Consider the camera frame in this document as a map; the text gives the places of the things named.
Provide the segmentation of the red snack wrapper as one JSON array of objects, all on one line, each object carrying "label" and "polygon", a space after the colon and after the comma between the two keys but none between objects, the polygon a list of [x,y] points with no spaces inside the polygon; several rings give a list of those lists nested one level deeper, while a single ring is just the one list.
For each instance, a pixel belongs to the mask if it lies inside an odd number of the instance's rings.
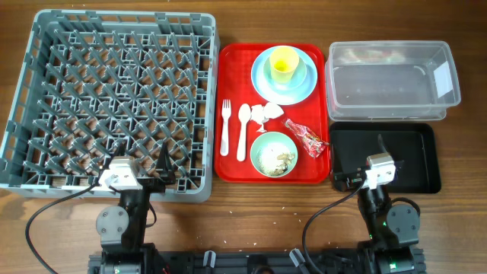
[{"label": "red snack wrapper", "polygon": [[319,157],[329,146],[328,142],[323,141],[307,126],[295,123],[289,118],[285,119],[283,124],[291,130],[312,158]]}]

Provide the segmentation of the green bowl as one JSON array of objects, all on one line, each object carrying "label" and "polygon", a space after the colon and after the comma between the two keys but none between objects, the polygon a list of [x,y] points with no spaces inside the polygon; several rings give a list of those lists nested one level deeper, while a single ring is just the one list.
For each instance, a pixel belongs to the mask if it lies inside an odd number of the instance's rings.
[{"label": "green bowl", "polygon": [[287,136],[286,134],[281,133],[281,132],[266,132],[266,133],[263,133],[262,135],[260,135],[259,137],[256,138],[256,140],[254,141],[254,143],[252,144],[251,149],[250,149],[250,160],[251,160],[252,165],[260,174],[262,174],[258,170],[258,167],[257,167],[257,155],[258,155],[258,152],[261,148],[263,148],[263,147],[265,147],[271,143],[281,143],[281,144],[285,145],[286,147],[288,147],[288,149],[291,152],[296,154],[296,158],[294,160],[293,165],[291,165],[289,170],[286,173],[284,173],[283,175],[281,175],[280,177],[284,177],[286,175],[289,175],[291,173],[291,171],[297,165],[298,149],[297,149],[296,144],[293,142],[293,140],[289,136]]}]

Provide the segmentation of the white plastic fork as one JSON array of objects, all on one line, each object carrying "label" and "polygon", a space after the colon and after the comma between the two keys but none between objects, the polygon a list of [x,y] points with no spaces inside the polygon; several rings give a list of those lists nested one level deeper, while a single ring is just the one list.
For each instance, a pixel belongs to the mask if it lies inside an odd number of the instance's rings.
[{"label": "white plastic fork", "polygon": [[229,99],[223,100],[221,117],[223,118],[223,125],[221,132],[220,155],[227,156],[229,153],[228,120],[231,117],[231,101]]}]

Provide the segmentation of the white plastic spoon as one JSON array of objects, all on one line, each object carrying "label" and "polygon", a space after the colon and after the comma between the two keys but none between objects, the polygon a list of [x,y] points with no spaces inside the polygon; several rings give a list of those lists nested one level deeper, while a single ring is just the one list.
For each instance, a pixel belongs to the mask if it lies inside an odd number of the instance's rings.
[{"label": "white plastic spoon", "polygon": [[247,150],[247,124],[251,118],[251,109],[248,104],[242,104],[238,112],[240,120],[240,134],[237,145],[237,160],[242,162],[246,158]]}]

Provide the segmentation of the white napkin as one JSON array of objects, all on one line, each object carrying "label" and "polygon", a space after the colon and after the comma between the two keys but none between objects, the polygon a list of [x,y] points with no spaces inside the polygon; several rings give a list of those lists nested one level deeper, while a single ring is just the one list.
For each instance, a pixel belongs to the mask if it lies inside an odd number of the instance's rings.
[{"label": "white napkin", "polygon": [[250,109],[251,120],[260,125],[260,128],[257,130],[257,132],[261,133],[266,132],[264,128],[264,124],[266,122],[268,122],[270,119],[279,118],[285,113],[278,104],[274,104],[272,102],[268,102],[265,106],[257,104],[252,106]]}]

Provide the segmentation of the yellow plastic cup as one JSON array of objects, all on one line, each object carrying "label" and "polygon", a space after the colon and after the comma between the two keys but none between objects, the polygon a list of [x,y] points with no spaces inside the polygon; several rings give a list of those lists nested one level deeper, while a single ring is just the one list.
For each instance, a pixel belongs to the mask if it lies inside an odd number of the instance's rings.
[{"label": "yellow plastic cup", "polygon": [[291,46],[277,46],[271,52],[269,64],[272,79],[279,84],[288,83],[300,62],[298,52]]}]

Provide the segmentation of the rice and food scraps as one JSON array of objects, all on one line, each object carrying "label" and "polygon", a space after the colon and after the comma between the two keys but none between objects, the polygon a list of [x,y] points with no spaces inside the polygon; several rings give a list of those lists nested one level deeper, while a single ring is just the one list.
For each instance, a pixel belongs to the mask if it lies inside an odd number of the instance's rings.
[{"label": "rice and food scraps", "polygon": [[293,165],[296,154],[281,143],[261,148],[257,155],[258,170],[267,177],[280,177]]}]

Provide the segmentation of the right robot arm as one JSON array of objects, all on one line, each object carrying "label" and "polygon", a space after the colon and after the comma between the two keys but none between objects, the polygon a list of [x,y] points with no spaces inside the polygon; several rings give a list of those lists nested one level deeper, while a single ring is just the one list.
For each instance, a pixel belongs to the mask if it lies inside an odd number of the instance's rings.
[{"label": "right robot arm", "polygon": [[411,199],[390,198],[387,184],[396,177],[396,162],[382,136],[377,142],[381,153],[368,156],[365,166],[333,175],[337,190],[357,193],[370,238],[354,250],[336,252],[336,268],[343,273],[425,273],[424,252],[415,248],[419,242],[420,208]]}]

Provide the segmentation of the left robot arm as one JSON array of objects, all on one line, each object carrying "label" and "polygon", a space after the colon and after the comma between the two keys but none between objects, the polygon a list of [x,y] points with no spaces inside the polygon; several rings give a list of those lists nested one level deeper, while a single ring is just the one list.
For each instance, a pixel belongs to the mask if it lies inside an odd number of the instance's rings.
[{"label": "left robot arm", "polygon": [[105,161],[98,182],[119,194],[119,203],[102,210],[96,229],[100,256],[90,256],[89,273],[169,273],[170,267],[153,243],[144,242],[151,194],[176,183],[167,145],[160,148],[154,177],[140,177],[142,166],[122,146]]}]

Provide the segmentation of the grey dishwasher rack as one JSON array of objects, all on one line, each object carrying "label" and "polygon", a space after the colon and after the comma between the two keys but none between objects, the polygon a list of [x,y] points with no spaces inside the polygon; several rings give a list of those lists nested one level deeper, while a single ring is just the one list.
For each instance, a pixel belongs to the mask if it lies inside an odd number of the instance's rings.
[{"label": "grey dishwasher rack", "polygon": [[1,143],[1,187],[32,198],[116,198],[98,187],[121,149],[176,181],[160,202],[212,191],[220,40],[207,13],[42,10],[33,21]]}]

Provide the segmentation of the black tray bin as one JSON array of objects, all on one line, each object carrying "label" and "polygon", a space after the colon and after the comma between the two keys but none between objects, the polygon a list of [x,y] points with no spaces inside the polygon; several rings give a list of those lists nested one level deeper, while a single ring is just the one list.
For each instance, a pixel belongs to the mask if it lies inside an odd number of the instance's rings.
[{"label": "black tray bin", "polygon": [[382,135],[396,162],[396,175],[387,184],[390,193],[438,193],[441,173],[433,129],[425,123],[347,123],[331,125],[331,163],[334,173],[353,173],[366,165],[366,158],[382,153]]}]

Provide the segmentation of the clear plastic bin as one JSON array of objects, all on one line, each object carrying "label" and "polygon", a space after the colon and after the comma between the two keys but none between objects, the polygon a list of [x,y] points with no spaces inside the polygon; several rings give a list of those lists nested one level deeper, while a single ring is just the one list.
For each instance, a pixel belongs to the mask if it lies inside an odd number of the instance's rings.
[{"label": "clear plastic bin", "polygon": [[461,102],[449,45],[440,40],[334,42],[325,66],[331,120],[441,120]]}]

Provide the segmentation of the red plastic tray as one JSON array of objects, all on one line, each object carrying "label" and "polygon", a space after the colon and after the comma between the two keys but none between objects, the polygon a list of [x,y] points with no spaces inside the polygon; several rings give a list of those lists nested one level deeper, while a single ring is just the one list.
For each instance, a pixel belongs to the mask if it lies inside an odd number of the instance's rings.
[{"label": "red plastic tray", "polygon": [[[269,132],[281,132],[289,136],[297,146],[296,167],[289,174],[276,179],[265,177],[252,165],[250,157],[239,162],[237,160],[237,143],[240,135],[240,121],[238,110],[242,104],[250,106],[265,104],[251,82],[251,68],[260,53],[273,47],[272,43],[233,43],[226,46],[219,55],[218,84],[216,93],[215,118],[215,159],[216,174],[230,183],[296,183],[315,184],[326,179],[330,171],[329,149],[327,148],[318,158],[312,158],[304,149],[300,141],[285,127],[282,118],[273,119],[265,123]],[[284,106],[284,117],[293,122],[309,127],[324,141],[329,141],[328,113],[326,106],[326,88],[324,80],[324,56],[320,49],[313,44],[295,44],[313,60],[317,67],[318,79],[314,91],[300,103]],[[231,102],[231,117],[229,118],[229,153],[220,155],[221,132],[223,119],[221,117],[222,104],[225,99]]]}]

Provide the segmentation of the light blue plate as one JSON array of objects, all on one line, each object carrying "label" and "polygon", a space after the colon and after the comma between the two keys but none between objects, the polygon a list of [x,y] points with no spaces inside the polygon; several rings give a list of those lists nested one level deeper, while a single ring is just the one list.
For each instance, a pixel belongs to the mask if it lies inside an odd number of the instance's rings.
[{"label": "light blue plate", "polygon": [[265,49],[256,57],[250,73],[252,85],[260,97],[269,102],[273,102],[274,104],[292,105],[300,103],[311,95],[317,85],[317,67],[308,54],[306,54],[303,50],[294,47],[298,52],[300,59],[305,62],[307,67],[307,75],[304,83],[290,91],[274,90],[273,88],[268,86],[263,74],[264,63],[267,59],[269,59],[271,52],[274,50],[274,48],[276,48],[276,46]]}]

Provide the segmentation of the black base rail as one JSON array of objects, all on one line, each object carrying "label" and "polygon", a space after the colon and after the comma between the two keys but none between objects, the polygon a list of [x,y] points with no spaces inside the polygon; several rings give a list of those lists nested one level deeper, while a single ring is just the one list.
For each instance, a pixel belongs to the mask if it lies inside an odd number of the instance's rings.
[{"label": "black base rail", "polygon": [[[423,250],[397,250],[390,253],[359,250],[329,249],[310,255],[324,273],[421,273],[426,274]],[[89,273],[314,273],[303,253],[294,249],[264,253],[205,253],[161,252],[149,266],[141,257],[106,260],[92,255]]]}]

